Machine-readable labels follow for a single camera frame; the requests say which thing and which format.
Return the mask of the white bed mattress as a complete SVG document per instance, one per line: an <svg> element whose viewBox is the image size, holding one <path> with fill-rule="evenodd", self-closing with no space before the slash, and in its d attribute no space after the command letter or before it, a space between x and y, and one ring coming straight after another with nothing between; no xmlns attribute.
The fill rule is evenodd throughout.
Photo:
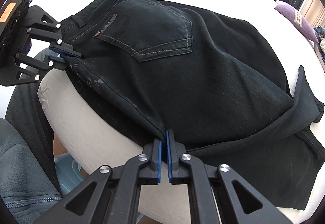
<svg viewBox="0 0 325 224"><path fill-rule="evenodd" d="M61 24L64 19L77 14L94 0L49 1L53 3L53 10L48 14ZM310 89L324 104L324 72L318 59L308 41L274 9L269 0L157 1L194 6L250 23L267 40L278 57L290 91L295 90L299 68L302 67ZM5 0L1 0L2 7L4 4ZM65 61L68 57L47 47L34 58L43 61L47 55ZM130 158L139 155L145 145L138 145L103 120L78 93L67 75L67 68L52 69L37 82L37 95L54 138L60 139L87 173L93 173L104 164L122 166ZM321 120L310 125L310 130L324 147L324 111ZM165 140L166 138L159 141L166 144ZM303 210L275 207L293 223L324 223L324 163Z"/></svg>

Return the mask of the black denim pants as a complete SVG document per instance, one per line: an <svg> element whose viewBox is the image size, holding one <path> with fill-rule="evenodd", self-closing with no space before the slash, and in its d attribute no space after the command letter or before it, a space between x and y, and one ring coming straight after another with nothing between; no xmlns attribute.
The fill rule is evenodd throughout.
<svg viewBox="0 0 325 224"><path fill-rule="evenodd" d="M303 210L324 147L324 104L299 68L294 91L250 23L157 0L94 0L61 23L67 75L88 105L138 145L175 140L230 165L280 208Z"/></svg>

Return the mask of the purple pillow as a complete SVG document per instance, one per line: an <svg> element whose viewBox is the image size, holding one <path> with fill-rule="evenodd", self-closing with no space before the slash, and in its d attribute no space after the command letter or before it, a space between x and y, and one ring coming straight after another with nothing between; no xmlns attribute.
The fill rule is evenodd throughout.
<svg viewBox="0 0 325 224"><path fill-rule="evenodd" d="M279 1L275 6L275 10L283 15L287 20L289 20L305 38L315 43L319 43L314 29L296 8L289 5L288 3Z"/></svg>

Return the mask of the grey fleece sleeve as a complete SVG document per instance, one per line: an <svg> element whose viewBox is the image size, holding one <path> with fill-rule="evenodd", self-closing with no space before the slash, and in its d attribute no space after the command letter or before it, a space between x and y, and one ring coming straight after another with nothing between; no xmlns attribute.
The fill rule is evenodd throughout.
<svg viewBox="0 0 325 224"><path fill-rule="evenodd" d="M33 223L62 198L54 132L38 89L38 83L16 86L1 119L1 198L18 223Z"/></svg>

